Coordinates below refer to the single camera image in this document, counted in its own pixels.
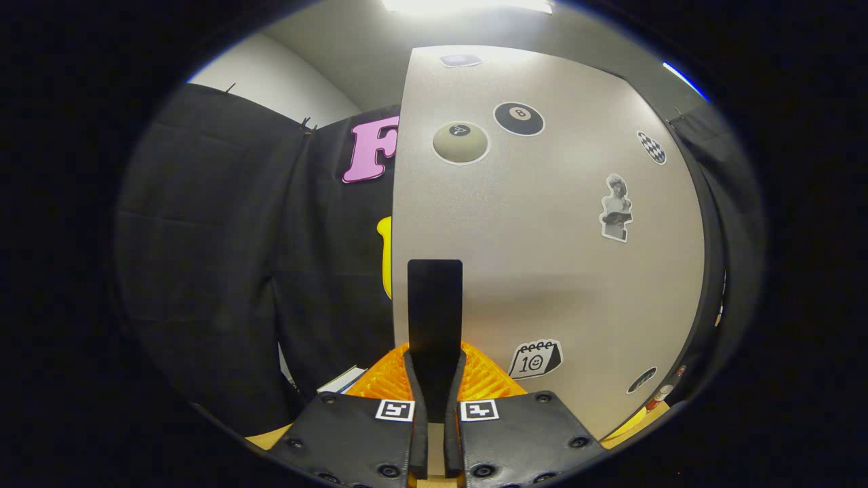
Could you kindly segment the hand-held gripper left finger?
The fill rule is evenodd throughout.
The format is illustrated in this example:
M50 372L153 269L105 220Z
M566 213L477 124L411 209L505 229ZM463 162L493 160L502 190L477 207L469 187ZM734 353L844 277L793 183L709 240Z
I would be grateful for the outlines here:
M269 449L331 487L414 487L427 476L427 411L409 346L342 391L321 391Z

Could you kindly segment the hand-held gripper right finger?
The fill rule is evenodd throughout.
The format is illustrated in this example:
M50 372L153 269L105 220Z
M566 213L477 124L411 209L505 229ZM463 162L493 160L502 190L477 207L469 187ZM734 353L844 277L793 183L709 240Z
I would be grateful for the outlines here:
M444 466L459 487L533 487L582 472L604 452L554 392L525 391L461 344L444 414Z

